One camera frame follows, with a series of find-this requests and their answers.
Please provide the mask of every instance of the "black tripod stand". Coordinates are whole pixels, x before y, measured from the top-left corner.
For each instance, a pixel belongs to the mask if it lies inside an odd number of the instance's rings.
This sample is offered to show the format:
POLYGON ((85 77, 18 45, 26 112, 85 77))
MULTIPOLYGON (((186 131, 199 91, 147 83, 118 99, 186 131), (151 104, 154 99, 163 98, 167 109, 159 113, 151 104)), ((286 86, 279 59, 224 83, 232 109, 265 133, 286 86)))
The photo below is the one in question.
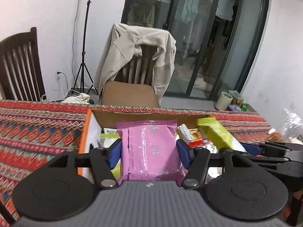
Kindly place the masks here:
MULTIPOLYGON (((82 47, 82 63, 80 65, 77 77, 75 79, 75 84, 74 84, 74 89, 77 86, 77 89, 78 89, 79 92, 85 93, 84 92, 84 71, 86 70, 86 72, 87 72, 87 74, 88 74, 88 76, 89 76, 89 78, 91 80, 91 87, 89 88, 87 94, 90 92, 90 90, 93 87, 93 79, 91 78, 91 75, 89 74, 89 71, 88 71, 88 69, 86 67, 86 64, 84 63, 84 56, 85 56, 85 36, 86 36, 87 17, 88 17, 88 10, 89 10, 90 3, 91 3, 91 0, 88 0, 88 2, 87 2, 87 8, 86 8, 85 23, 84 23, 83 47, 82 47), (80 89, 79 89, 78 85, 77 85, 77 80, 78 80, 80 71, 81 71, 81 80, 80 80, 80 89)), ((99 95, 98 90, 95 87, 94 87, 94 89, 96 90, 97 95, 99 95)))

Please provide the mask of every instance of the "blue gripper pad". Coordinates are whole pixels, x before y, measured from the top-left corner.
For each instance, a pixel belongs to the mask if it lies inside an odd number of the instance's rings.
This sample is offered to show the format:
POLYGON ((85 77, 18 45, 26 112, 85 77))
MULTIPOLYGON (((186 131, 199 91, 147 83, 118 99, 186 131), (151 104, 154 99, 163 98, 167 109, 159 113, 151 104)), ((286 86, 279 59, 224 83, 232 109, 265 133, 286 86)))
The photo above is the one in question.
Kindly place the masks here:
POLYGON ((256 156, 262 153, 262 149, 259 148, 258 145, 251 145, 247 143, 242 143, 242 146, 246 149, 247 152, 249 152, 252 156, 256 156))
POLYGON ((176 141, 176 146, 178 148, 180 161, 182 162, 184 168, 188 170, 194 160, 194 151, 182 139, 178 139, 176 141))
POLYGON ((106 160, 109 168, 112 170, 116 167, 122 148, 122 139, 117 139, 109 148, 106 149, 106 160))

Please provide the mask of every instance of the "white cylindrical container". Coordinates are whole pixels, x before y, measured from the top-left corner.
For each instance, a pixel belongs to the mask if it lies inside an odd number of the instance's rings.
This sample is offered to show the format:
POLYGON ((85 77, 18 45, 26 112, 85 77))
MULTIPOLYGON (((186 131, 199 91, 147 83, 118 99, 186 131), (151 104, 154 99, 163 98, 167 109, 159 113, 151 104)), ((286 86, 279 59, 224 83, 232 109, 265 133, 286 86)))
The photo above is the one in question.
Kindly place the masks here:
POLYGON ((232 95, 227 92, 222 92, 218 101, 215 104, 215 108, 221 111, 227 109, 228 105, 231 103, 232 95))

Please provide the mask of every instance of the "chair backrest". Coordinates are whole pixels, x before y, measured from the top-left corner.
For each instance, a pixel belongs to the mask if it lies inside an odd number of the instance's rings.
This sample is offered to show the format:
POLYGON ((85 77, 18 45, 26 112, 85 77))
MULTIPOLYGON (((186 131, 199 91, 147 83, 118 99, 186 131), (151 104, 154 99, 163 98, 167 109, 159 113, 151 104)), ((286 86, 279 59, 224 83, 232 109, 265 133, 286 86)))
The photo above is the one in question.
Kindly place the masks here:
POLYGON ((152 57, 157 51, 157 47, 141 45, 142 57, 133 57, 123 68, 121 68, 115 81, 126 83, 137 83, 152 85, 152 74, 155 61, 152 57))
POLYGON ((6 99, 40 101, 42 81, 37 28, 12 35, 0 42, 0 83, 6 99))

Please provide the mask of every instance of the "beige jacket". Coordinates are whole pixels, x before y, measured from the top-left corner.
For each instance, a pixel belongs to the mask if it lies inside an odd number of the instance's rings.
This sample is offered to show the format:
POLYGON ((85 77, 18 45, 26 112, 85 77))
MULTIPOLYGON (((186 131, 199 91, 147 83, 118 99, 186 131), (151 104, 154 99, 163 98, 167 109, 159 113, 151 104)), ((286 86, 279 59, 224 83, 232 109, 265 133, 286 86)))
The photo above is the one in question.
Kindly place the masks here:
POLYGON ((141 44, 158 47, 152 58, 155 60, 152 87, 160 103, 175 68, 176 40, 166 30, 114 24, 94 77, 94 87, 102 90, 133 56, 142 56, 141 44))

